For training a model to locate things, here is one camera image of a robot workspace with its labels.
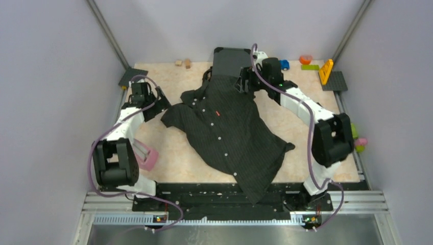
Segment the blue toy car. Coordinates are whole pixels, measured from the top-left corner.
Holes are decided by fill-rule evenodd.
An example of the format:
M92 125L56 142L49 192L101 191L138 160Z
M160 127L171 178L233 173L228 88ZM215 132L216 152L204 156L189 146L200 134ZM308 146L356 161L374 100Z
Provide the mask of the blue toy car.
M290 63L288 60L279 60L281 70L287 71L290 69Z

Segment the dark grey baseplate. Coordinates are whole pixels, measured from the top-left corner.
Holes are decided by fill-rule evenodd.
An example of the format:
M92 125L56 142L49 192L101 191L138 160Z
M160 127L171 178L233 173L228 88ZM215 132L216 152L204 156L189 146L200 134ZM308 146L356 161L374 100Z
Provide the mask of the dark grey baseplate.
M326 85L322 85L323 91L343 92L347 91L348 87L341 71L332 71Z
M147 70L136 69L133 67L128 67L125 73L122 75L118 85L122 89L126 89L129 87L129 82L132 81L135 76L146 76L148 74Z

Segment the right dark grey baseplate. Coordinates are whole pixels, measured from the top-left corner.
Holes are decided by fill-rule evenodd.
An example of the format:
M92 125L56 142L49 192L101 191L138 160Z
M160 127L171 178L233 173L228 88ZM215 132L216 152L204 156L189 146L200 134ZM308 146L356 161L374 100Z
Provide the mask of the right dark grey baseplate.
M347 91L348 87L341 71L332 71L326 85L322 85L323 91L343 92Z

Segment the pink stapler box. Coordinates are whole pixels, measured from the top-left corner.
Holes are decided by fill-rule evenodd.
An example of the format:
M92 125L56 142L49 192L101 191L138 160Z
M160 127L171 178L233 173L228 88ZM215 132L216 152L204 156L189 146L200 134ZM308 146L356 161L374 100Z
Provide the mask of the pink stapler box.
M132 148L139 168L151 171L159 158L158 151L137 139L134 140Z

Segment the orange bowl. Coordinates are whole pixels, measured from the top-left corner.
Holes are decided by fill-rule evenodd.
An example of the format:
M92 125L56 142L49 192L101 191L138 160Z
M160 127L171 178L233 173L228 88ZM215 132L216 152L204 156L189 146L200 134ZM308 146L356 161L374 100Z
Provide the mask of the orange bowl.
M311 55L301 55L299 57L299 62L302 65L309 65L312 62L312 56Z

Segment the dark grey case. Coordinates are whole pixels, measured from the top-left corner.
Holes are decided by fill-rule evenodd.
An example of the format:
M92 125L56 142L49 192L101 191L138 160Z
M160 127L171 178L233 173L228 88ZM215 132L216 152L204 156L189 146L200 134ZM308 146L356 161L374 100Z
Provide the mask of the dark grey case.
M212 75L238 77L241 68L250 67L250 49L216 47L213 51Z

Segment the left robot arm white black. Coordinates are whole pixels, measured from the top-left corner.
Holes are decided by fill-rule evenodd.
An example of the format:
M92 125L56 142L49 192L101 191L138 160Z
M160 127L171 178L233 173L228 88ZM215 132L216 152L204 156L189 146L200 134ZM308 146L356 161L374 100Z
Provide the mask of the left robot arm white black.
M140 171L150 171L159 153L136 139L140 126L170 107L170 102L159 86L144 75L129 81L131 93L121 107L114 126L93 143L92 160L95 179L100 187L116 188L144 198L152 211L162 208L164 198L156 192L156 182Z

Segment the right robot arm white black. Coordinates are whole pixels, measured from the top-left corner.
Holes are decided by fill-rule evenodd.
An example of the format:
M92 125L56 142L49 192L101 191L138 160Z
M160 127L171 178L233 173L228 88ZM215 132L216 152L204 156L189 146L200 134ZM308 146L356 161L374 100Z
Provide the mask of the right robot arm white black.
M305 95L297 84L285 80L278 58L250 49L251 63L240 69L235 88L240 93L266 91L278 105L290 110L308 126L308 178L303 182L299 203L314 210L342 161L354 151L350 117L331 112Z

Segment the green pink toy bricks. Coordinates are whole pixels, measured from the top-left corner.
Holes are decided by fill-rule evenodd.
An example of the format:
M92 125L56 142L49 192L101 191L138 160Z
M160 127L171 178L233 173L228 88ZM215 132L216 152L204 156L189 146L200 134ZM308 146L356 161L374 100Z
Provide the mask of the green pink toy bricks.
M354 140L355 151L357 153L363 152L368 144L368 140L359 136L354 123L351 123L351 132Z

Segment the left dark grey baseplate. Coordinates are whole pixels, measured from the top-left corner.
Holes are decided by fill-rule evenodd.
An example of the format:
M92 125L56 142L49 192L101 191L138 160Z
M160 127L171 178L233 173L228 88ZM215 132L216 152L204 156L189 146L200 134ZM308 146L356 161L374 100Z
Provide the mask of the left dark grey baseplate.
M146 76L148 74L147 70L136 69L133 67L128 67L125 73L122 75L118 85L122 89L126 89L129 87L129 82L132 81L135 76Z

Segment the wooden block right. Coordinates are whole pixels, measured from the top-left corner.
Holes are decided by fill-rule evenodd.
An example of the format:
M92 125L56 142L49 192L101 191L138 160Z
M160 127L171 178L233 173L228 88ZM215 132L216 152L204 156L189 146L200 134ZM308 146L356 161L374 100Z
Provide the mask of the wooden block right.
M186 69L190 69L191 68L191 60L190 59L185 59L184 60L184 65Z

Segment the orange toy ladder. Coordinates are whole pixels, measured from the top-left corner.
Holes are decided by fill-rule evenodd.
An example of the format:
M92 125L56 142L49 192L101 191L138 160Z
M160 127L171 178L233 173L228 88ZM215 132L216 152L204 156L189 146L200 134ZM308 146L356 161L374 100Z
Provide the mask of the orange toy ladder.
M319 74L321 85L326 85L327 84L327 82L329 80L329 77L330 77L330 74L331 74L332 69L333 69L333 65L334 65L333 60L332 59L328 59L324 63L324 65L319 69L318 74Z

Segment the green flat brick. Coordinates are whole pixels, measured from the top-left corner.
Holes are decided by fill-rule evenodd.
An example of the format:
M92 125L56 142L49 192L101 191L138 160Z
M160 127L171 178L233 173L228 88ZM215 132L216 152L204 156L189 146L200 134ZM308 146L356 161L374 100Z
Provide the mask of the green flat brick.
M319 65L312 65L312 64L302 64L301 65L302 70L320 70Z

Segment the black pinstriped button shirt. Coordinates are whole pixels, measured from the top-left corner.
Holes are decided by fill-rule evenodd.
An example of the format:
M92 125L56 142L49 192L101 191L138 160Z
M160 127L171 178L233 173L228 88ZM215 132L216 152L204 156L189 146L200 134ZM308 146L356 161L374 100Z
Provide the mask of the black pinstriped button shirt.
M162 116L166 127L186 134L204 162L234 176L247 199L256 204L295 146L271 132L261 119L254 96L234 88L236 78L212 75Z

